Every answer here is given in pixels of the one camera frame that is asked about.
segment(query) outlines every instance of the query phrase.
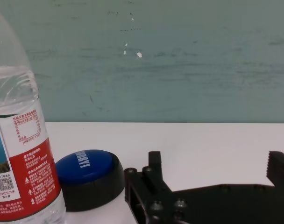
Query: blue lid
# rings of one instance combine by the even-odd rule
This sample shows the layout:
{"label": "blue lid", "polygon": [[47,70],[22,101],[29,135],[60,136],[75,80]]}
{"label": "blue lid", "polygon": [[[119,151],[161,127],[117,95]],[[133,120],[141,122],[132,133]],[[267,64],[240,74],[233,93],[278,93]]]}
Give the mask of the blue lid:
{"label": "blue lid", "polygon": [[79,151],[56,163],[59,180],[67,184],[95,181],[109,173],[112,167],[111,154],[102,150]]}

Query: bottle label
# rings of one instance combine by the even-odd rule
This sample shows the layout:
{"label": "bottle label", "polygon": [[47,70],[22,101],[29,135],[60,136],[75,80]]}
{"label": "bottle label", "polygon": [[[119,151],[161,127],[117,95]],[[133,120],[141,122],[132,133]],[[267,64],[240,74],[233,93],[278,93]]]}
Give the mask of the bottle label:
{"label": "bottle label", "polygon": [[0,222],[39,212],[60,190],[39,100],[0,119]]}

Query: bolt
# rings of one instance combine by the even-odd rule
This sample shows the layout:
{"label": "bolt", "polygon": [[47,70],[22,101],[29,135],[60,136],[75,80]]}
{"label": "bolt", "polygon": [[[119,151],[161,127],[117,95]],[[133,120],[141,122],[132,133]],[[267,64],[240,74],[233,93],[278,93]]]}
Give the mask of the bolt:
{"label": "bolt", "polygon": [[265,186],[260,185],[260,184],[255,184],[255,185],[254,185],[254,189],[256,189],[256,190],[258,190],[258,191],[264,191],[264,190],[266,190],[266,189],[265,189]]}
{"label": "bolt", "polygon": [[221,184],[220,189],[225,191],[225,192],[228,192],[228,191],[230,191],[230,186],[227,185],[227,184]]}
{"label": "bolt", "polygon": [[181,211],[176,211],[173,213],[173,218],[177,220],[183,219],[184,214]]}
{"label": "bolt", "polygon": [[159,211],[163,209],[162,202],[154,201],[150,207],[151,210]]}
{"label": "bolt", "polygon": [[133,174],[133,173],[137,172],[137,170],[135,168],[128,168],[127,172],[130,173],[130,174]]}
{"label": "bolt", "polygon": [[178,208],[185,208],[188,206],[187,203],[182,199],[178,199],[174,205]]}

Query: white spot on wall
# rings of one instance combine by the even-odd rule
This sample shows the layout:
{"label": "white spot on wall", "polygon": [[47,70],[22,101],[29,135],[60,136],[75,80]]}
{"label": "white spot on wall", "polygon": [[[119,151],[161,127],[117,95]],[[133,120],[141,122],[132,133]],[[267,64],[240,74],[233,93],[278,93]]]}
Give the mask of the white spot on wall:
{"label": "white spot on wall", "polygon": [[138,52],[138,53],[137,53],[137,56],[138,56],[139,58],[141,58],[141,57],[142,57],[142,53],[141,53],[141,52]]}

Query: black base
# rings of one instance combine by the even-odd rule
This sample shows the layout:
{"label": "black base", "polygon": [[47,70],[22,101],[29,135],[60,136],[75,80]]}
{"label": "black base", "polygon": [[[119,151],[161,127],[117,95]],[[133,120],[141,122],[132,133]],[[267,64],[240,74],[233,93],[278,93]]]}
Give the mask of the black base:
{"label": "black base", "polygon": [[275,186],[222,184],[172,192],[163,181],[160,152],[150,152],[142,172],[125,170],[125,200],[138,224],[284,224],[283,153],[270,152],[267,177]]}
{"label": "black base", "polygon": [[85,211],[102,206],[115,199],[124,189],[122,165],[110,153],[113,168],[106,176],[84,184],[60,183],[67,211]]}

